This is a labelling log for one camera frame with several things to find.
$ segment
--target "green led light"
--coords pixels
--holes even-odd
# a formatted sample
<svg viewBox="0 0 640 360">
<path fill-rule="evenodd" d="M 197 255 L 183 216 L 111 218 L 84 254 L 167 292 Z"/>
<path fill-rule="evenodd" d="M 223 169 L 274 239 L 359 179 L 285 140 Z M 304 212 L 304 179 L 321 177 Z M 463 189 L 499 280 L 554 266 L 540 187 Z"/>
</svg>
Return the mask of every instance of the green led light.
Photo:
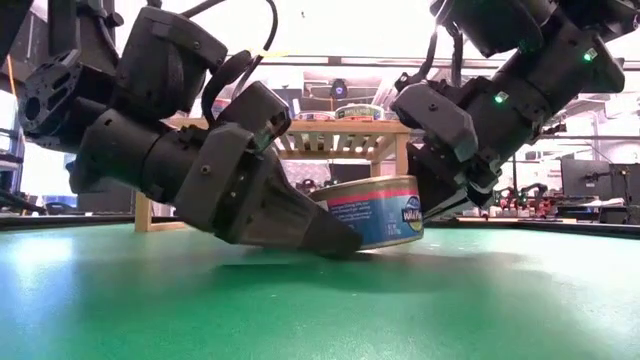
<svg viewBox="0 0 640 360">
<path fill-rule="evenodd" d="M 498 95 L 493 97 L 493 101 L 498 104 L 502 104 L 503 102 L 507 101 L 507 98 L 509 98 L 509 95 L 501 91 Z"/>
<path fill-rule="evenodd" d="M 591 48 L 586 53 L 584 53 L 584 55 L 582 55 L 582 59 L 584 59 L 584 61 L 586 62 L 592 62 L 593 59 L 596 58 L 596 56 L 598 56 L 598 52 L 594 48 Z"/>
</svg>

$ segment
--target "wooden shelf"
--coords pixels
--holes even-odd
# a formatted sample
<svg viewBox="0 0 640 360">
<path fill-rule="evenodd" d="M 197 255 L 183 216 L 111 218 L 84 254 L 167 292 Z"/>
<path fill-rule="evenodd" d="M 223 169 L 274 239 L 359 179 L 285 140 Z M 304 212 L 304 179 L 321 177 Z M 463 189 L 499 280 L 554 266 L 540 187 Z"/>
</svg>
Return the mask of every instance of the wooden shelf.
<svg viewBox="0 0 640 360">
<path fill-rule="evenodd" d="M 176 128 L 190 125 L 207 127 L 204 118 L 172 118 L 165 122 Z M 396 174 L 404 175 L 408 171 L 406 144 L 410 131 L 398 121 L 391 120 L 294 120 L 287 133 L 275 143 L 278 155 L 283 160 L 370 161 L 371 176 L 374 177 L 381 175 L 380 163 L 395 155 Z M 136 231 L 164 230 L 164 227 L 151 223 L 150 206 L 151 201 L 144 195 L 136 196 Z"/>
</svg>

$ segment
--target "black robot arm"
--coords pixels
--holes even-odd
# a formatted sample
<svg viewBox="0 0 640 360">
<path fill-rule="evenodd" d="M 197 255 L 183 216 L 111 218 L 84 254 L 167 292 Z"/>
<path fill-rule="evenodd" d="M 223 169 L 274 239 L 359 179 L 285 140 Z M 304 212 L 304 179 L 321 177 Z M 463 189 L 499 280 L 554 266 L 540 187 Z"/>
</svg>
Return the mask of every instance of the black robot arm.
<svg viewBox="0 0 640 360">
<path fill-rule="evenodd" d="M 289 111 L 262 83 L 249 85 L 208 129 L 161 121 L 191 110 L 207 71 L 214 84 L 237 78 L 225 70 L 222 43 L 183 15 L 144 7 L 117 59 L 98 31 L 94 3 L 49 1 L 50 13 L 73 5 L 77 27 L 65 31 L 82 31 L 28 78 L 20 98 L 31 141 L 77 154 L 72 191 L 115 179 L 234 244 L 327 255 L 360 247 L 360 235 L 287 181 L 272 143 L 290 126 Z"/>
<path fill-rule="evenodd" d="M 360 247 L 358 234 L 289 185 L 272 143 L 291 119 L 261 83 L 209 119 L 208 129 L 176 130 L 161 121 L 190 111 L 205 72 L 213 76 L 207 93 L 214 95 L 236 79 L 245 52 L 225 62 L 226 47 L 200 26 L 145 7 L 117 58 L 104 31 L 117 18 L 96 3 L 49 0 L 49 14 L 76 14 L 57 24 L 79 41 L 62 46 L 66 37 L 50 36 L 60 42 L 58 51 L 20 97 L 25 135 L 78 155 L 73 191 L 113 178 L 174 205 L 183 221 L 230 243 L 323 254 Z M 433 4 L 438 21 L 454 24 L 485 56 L 519 50 L 491 80 L 462 88 L 416 76 L 398 82 L 393 109 L 403 124 L 425 130 L 425 146 L 407 145 L 425 219 L 489 203 L 500 166 L 579 92 L 621 91 L 621 64 L 604 43 L 631 32 L 640 7 L 636 0 L 446 4 L 446 11 L 442 0 Z"/>
<path fill-rule="evenodd" d="M 442 6 L 435 1 L 432 12 Z M 407 145 L 425 219 L 490 204 L 501 165 L 575 96 L 622 91 L 622 61 L 605 42 L 635 30 L 639 8 L 637 0 L 454 2 L 444 24 L 484 56 L 518 50 L 492 79 L 461 88 L 407 74 L 396 83 L 393 110 L 425 131 L 422 148 Z"/>
</svg>

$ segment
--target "green table surface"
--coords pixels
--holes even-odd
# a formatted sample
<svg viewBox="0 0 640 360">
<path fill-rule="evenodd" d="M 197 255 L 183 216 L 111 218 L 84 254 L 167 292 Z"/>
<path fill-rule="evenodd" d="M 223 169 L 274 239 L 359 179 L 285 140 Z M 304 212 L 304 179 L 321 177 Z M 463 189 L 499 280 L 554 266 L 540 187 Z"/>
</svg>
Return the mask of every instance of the green table surface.
<svg viewBox="0 0 640 360">
<path fill-rule="evenodd" d="M 131 225 L 0 233 L 0 359 L 640 359 L 640 242 L 427 230 L 335 262 Z"/>
</svg>

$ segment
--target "ceiling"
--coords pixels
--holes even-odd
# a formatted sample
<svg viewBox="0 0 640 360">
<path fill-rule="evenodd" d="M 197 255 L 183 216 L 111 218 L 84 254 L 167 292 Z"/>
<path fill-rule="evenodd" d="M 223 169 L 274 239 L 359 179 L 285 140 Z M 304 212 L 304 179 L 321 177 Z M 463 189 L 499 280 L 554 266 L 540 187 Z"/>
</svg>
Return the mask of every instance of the ceiling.
<svg viewBox="0 0 640 360">
<path fill-rule="evenodd" d="M 163 8 L 182 12 L 201 0 L 164 0 Z M 275 0 L 279 29 L 272 50 L 299 55 L 414 57 L 426 54 L 433 28 L 428 0 Z M 118 46 L 124 45 L 131 25 L 146 0 L 116 0 L 116 11 L 125 19 L 118 29 Z M 260 48 L 271 27 L 271 13 L 264 0 L 227 0 L 197 15 L 194 21 L 227 45 L 231 52 Z M 439 38 L 436 56 L 448 58 L 452 41 L 446 32 Z M 614 56 L 640 60 L 640 31 L 612 41 Z M 509 53 L 494 58 L 506 59 Z M 471 45 L 465 57 L 482 59 Z"/>
</svg>

